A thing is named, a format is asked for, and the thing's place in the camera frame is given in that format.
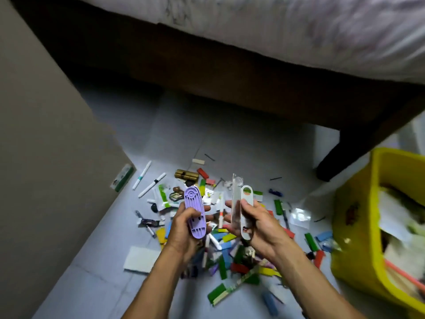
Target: gray floor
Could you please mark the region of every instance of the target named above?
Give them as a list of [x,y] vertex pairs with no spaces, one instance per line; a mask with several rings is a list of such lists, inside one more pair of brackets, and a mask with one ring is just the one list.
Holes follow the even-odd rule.
[[[290,123],[269,114],[188,96],[113,75],[102,78],[91,74],[70,74],[99,120],[111,126],[125,153],[138,169],[147,161],[152,166],[139,188],[144,188],[162,172],[170,179],[176,169],[196,169],[192,159],[206,161],[204,170],[213,179],[231,179],[241,175],[254,190],[269,187],[282,191],[285,198],[311,210],[314,235],[331,228],[334,190],[367,163],[364,156],[329,183],[315,178],[313,167],[336,144],[338,132],[325,128]],[[396,136],[383,144],[398,147]],[[216,161],[204,156],[207,153]],[[60,278],[34,319],[118,319],[133,300],[144,275],[123,270],[130,246],[160,249],[145,229],[137,228],[134,210],[157,218],[146,203],[151,194],[138,199],[132,191],[136,177],[130,180],[89,237],[72,264]],[[273,177],[282,179],[270,182]],[[265,195],[264,203],[274,210],[274,196]],[[305,250],[305,230],[293,226],[297,243]],[[329,268],[327,254],[322,272],[354,306],[369,318],[400,318],[402,311],[381,300],[363,295],[337,282]],[[170,318],[268,318],[261,300],[264,287],[243,286],[212,308],[207,294],[221,282],[203,275],[196,280],[180,280]],[[303,318],[289,290],[286,304],[278,304],[279,318]]]

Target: purple plastic tool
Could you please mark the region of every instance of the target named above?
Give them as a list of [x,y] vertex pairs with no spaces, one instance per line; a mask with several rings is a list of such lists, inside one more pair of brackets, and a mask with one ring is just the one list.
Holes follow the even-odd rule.
[[192,236],[201,239],[207,233],[207,222],[205,221],[204,204],[198,187],[192,186],[186,189],[184,192],[184,204],[186,208],[192,207],[201,212],[198,218],[190,218],[188,220]]

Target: wooden bed frame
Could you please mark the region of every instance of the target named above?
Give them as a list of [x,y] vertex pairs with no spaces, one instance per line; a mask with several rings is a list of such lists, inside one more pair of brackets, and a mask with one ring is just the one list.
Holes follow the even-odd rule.
[[424,86],[264,57],[77,0],[12,0],[51,56],[340,130],[329,181],[425,109]]

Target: paper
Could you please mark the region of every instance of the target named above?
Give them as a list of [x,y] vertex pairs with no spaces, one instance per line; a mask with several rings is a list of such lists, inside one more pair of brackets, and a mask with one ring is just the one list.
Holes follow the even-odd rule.
[[410,212],[386,191],[379,192],[379,213],[380,229],[398,238],[404,244],[411,242],[412,234],[407,229],[407,225],[412,220]]
[[132,246],[125,259],[124,268],[130,271],[150,273],[161,251]]

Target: yellow block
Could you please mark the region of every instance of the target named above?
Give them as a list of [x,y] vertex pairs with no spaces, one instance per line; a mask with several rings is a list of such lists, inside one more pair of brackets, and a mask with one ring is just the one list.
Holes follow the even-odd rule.
[[233,235],[233,234],[227,234],[226,236],[223,236],[222,240],[223,240],[224,242],[227,242],[227,241],[231,241],[232,239],[235,239],[235,238],[236,238],[236,235]]
[[165,228],[157,230],[156,235],[160,244],[164,244],[167,241],[167,239],[165,238]]
[[267,276],[273,276],[273,275],[277,275],[277,276],[280,276],[280,277],[282,277],[281,275],[280,275],[280,273],[279,272],[277,272],[277,271],[275,271],[274,269],[269,269],[269,268],[264,268],[264,267],[260,267],[260,269],[258,270],[258,273],[259,274],[263,274],[263,275],[267,275]]

